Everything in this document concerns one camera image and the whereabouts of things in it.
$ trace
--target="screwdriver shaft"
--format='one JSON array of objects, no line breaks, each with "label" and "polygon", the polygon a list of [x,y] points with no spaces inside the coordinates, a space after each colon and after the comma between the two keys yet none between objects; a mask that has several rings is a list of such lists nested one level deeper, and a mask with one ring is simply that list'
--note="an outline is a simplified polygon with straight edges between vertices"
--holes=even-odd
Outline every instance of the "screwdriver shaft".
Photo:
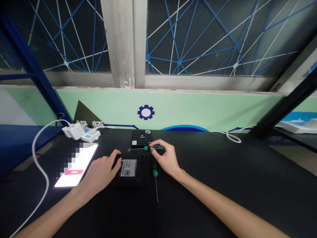
[{"label": "screwdriver shaft", "polygon": [[156,177],[154,177],[154,178],[155,178],[155,188],[156,188],[156,201],[157,201],[157,203],[159,203],[158,186],[157,186],[157,184],[156,184]]}]

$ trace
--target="barcode label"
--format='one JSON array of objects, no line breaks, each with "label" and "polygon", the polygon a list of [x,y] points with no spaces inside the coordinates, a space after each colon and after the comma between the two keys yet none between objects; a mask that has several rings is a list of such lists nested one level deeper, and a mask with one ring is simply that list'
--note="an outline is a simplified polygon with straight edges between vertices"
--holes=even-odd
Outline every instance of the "barcode label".
[{"label": "barcode label", "polygon": [[134,177],[136,160],[122,160],[121,177]]}]

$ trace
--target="green wall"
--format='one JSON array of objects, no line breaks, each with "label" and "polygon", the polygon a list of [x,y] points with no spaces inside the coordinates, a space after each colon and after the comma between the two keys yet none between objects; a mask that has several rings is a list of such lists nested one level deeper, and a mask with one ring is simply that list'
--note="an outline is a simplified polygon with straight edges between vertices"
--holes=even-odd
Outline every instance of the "green wall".
[{"label": "green wall", "polygon": [[317,112],[317,98],[307,98],[293,111],[296,112]]},{"label": "green wall", "polygon": [[[37,89],[10,88],[8,93],[38,125],[55,119]],[[195,125],[207,130],[227,131],[256,124],[280,96],[209,93],[140,92],[121,90],[65,90],[58,96],[73,118],[78,100],[107,124],[135,125],[160,130],[175,125]],[[152,119],[137,114],[139,107],[154,108]]]}]

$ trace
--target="white cable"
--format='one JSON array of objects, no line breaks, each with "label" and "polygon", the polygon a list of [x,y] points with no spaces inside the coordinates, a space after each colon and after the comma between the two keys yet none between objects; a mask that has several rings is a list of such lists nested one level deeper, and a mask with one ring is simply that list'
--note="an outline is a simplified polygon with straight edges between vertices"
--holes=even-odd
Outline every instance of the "white cable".
[{"label": "white cable", "polygon": [[33,143],[32,143],[32,155],[33,155],[33,159],[34,159],[34,162],[37,166],[37,168],[41,171],[41,173],[43,174],[43,176],[45,177],[45,181],[46,181],[46,188],[45,188],[45,192],[43,194],[43,197],[41,198],[40,202],[38,203],[38,205],[36,206],[36,208],[32,211],[32,213],[30,214],[30,216],[22,223],[22,225],[10,236],[10,238],[12,238],[13,236],[15,236],[15,234],[17,234],[19,232],[19,230],[27,223],[27,221],[33,216],[33,214],[36,212],[36,210],[39,208],[39,206],[41,205],[41,203],[43,202],[46,194],[47,194],[47,191],[49,189],[49,184],[50,184],[50,181],[49,181],[49,178],[47,176],[47,174],[45,173],[45,171],[43,170],[43,168],[40,166],[39,162],[37,161],[37,158],[36,158],[36,154],[35,154],[35,143],[36,143],[36,140],[37,138],[39,137],[39,135],[41,134],[41,132],[47,128],[50,124],[54,123],[54,122],[58,122],[58,121],[65,121],[68,123],[68,125],[70,126],[70,123],[64,119],[59,119],[59,120],[55,120],[55,121],[52,121],[50,122],[49,124],[47,124],[45,127],[43,127],[38,133],[37,135],[35,136],[34,140],[33,140]]},{"label": "white cable", "polygon": [[114,128],[114,127],[107,127],[107,126],[102,126],[102,127],[96,127],[97,129],[98,128],[111,128],[111,129],[116,129],[116,128]]},{"label": "white cable", "polygon": [[226,135],[228,137],[229,140],[231,140],[231,141],[233,141],[235,143],[241,143],[241,140],[238,137],[236,137],[236,136],[234,136],[232,134],[229,134],[229,133],[238,133],[238,132],[240,132],[240,131],[242,131],[244,129],[247,129],[247,128],[250,128],[250,127],[255,127],[255,126],[257,126],[257,125],[243,127],[241,129],[237,130],[236,132],[220,132],[220,131],[210,131],[210,132],[218,132],[218,133],[224,134],[224,135]]},{"label": "white cable", "polygon": [[210,132],[218,132],[218,133],[224,134],[224,135],[226,135],[228,137],[229,140],[232,140],[235,143],[241,143],[241,140],[238,137],[236,137],[234,135],[231,135],[228,132],[220,132],[220,131],[210,131]]}]

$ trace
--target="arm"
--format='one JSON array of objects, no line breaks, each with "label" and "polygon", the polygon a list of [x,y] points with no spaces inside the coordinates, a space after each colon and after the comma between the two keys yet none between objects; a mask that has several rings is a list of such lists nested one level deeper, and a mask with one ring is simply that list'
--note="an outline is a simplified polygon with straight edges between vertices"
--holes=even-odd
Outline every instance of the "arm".
[{"label": "arm", "polygon": [[121,167],[121,159],[112,170],[111,167],[117,154],[121,152],[114,150],[110,157],[103,156],[94,160],[79,185],[15,237],[53,237],[71,215],[103,190],[116,176]]},{"label": "arm", "polygon": [[178,166],[175,149],[172,145],[165,141],[157,140],[152,142],[149,146],[157,144],[163,146],[166,152],[163,155],[159,155],[154,148],[151,148],[151,152],[163,170],[197,197],[237,237],[289,237],[249,210],[187,174]]}]

